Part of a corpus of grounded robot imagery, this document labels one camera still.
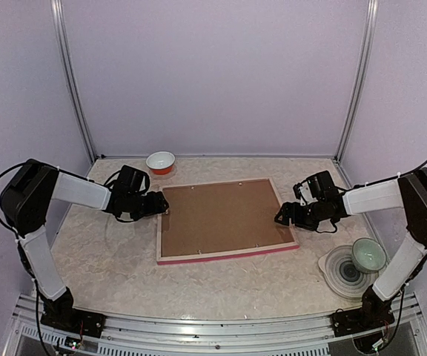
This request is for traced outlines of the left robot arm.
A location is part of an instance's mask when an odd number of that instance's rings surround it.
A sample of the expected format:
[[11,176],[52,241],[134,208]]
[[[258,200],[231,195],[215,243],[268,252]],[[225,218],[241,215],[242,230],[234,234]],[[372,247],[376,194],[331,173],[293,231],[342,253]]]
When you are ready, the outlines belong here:
[[0,209],[18,237],[45,314],[63,329],[74,329],[80,314],[73,308],[73,296],[57,272],[47,241],[46,216],[52,201],[102,211],[117,221],[127,214],[132,222],[165,213],[168,201],[162,192],[150,190],[147,173],[128,165],[104,185],[35,159],[13,170],[15,175],[0,194]]

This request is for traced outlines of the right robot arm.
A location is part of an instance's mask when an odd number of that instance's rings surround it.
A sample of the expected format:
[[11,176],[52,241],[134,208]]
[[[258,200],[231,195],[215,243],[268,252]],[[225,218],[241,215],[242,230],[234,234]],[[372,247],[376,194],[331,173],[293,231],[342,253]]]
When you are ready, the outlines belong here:
[[394,254],[378,279],[362,296],[355,321],[371,329],[388,314],[400,289],[420,272],[427,259],[427,167],[353,188],[336,186],[329,171],[320,171],[294,187],[293,202],[285,202],[274,220],[281,225],[317,231],[323,221],[336,225],[346,217],[384,217],[393,242],[386,251]]

